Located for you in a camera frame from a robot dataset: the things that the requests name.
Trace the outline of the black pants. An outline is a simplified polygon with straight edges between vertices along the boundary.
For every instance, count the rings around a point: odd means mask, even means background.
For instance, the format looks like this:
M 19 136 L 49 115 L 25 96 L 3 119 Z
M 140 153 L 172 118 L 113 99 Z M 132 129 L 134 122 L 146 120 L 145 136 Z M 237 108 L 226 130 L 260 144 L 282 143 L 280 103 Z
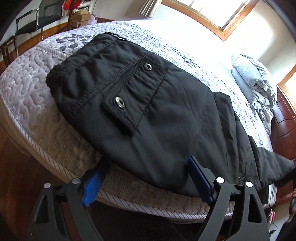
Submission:
M 62 116 L 100 154 L 157 188 L 201 197 L 187 159 L 256 190 L 295 175 L 295 163 L 258 147 L 229 96 L 158 54 L 111 33 L 56 65 L 46 84 Z

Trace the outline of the dark wooden headboard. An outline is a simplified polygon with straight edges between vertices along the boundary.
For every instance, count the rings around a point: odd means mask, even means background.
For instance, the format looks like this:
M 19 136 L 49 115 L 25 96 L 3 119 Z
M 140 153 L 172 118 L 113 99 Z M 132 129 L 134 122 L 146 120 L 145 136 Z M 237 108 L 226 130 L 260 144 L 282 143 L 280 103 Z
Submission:
M 273 112 L 270 137 L 273 151 L 295 162 L 295 111 L 279 88 Z

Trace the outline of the quilted grey mattress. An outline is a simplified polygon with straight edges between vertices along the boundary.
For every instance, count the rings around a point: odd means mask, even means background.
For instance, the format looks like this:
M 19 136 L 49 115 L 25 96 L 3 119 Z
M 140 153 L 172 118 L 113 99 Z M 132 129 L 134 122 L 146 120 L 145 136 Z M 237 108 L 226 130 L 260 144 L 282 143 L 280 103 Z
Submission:
M 99 160 L 95 151 L 65 121 L 46 85 L 46 76 L 57 64 L 84 47 L 96 35 L 111 32 L 155 52 L 191 73 L 212 91 L 230 96 L 234 111 L 256 144 L 271 151 L 271 141 L 254 107 L 237 86 L 230 57 L 206 65 L 203 56 L 190 54 L 147 29 L 142 21 L 100 23 L 48 37 L 17 57 L 1 75 L 1 124 L 24 153 L 31 154 L 63 181 L 80 177 Z M 201 221 L 209 211 L 200 198 L 164 191 L 114 166 L 97 199 L 129 211 L 175 221 Z

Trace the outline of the folded grey blue duvet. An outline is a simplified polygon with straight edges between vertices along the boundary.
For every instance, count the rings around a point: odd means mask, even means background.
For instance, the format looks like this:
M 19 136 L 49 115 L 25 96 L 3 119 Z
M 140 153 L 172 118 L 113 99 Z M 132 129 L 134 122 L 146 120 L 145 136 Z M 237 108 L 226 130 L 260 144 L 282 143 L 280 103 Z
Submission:
M 231 57 L 231 73 L 247 101 L 253 105 L 268 135 L 274 117 L 278 91 L 268 69 L 257 59 L 244 54 Z

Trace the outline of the stacked cardboard boxes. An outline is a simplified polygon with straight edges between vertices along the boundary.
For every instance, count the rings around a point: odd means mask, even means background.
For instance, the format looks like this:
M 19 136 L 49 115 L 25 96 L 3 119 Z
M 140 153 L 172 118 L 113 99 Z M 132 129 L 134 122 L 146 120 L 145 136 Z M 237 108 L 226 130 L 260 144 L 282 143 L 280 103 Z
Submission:
M 91 19 L 91 16 L 92 15 L 88 13 L 88 10 L 83 10 L 82 13 L 71 13 L 67 23 L 68 29 L 87 25 L 88 21 Z

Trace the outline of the red bag on rack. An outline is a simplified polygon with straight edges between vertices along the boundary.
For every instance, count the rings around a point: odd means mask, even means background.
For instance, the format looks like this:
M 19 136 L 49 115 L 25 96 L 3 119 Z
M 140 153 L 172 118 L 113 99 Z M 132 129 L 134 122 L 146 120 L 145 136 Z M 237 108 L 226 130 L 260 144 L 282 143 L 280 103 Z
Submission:
M 69 11 L 79 7 L 81 0 L 65 0 L 63 4 L 63 10 Z

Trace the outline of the grey curtain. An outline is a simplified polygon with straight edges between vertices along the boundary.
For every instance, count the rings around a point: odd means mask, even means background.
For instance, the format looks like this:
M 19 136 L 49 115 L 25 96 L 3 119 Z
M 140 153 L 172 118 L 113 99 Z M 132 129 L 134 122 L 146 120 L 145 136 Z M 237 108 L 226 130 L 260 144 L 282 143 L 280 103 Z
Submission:
M 147 0 L 139 11 L 139 14 L 148 18 L 153 18 L 162 0 Z

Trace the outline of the wooden window frame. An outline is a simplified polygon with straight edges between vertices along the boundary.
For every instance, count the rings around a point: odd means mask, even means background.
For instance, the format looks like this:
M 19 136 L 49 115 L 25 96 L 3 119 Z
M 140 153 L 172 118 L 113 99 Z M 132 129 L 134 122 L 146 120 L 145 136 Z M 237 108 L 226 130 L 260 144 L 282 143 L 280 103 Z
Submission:
M 226 41 L 240 23 L 259 3 L 259 0 L 165 0 L 168 6 L 197 21 Z

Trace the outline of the black metal frame chair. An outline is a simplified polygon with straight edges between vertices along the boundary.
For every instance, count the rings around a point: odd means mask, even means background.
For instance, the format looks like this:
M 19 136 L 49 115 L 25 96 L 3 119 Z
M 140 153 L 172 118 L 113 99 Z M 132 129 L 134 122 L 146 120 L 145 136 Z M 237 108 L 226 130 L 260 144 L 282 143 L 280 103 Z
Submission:
M 65 1 L 63 0 L 41 1 L 36 9 L 30 10 L 16 19 L 15 37 L 17 38 L 19 35 L 31 34 L 37 30 L 41 30 L 42 33 L 44 27 L 61 20 L 64 3 Z M 33 20 L 19 28 L 20 21 L 33 14 L 35 14 Z

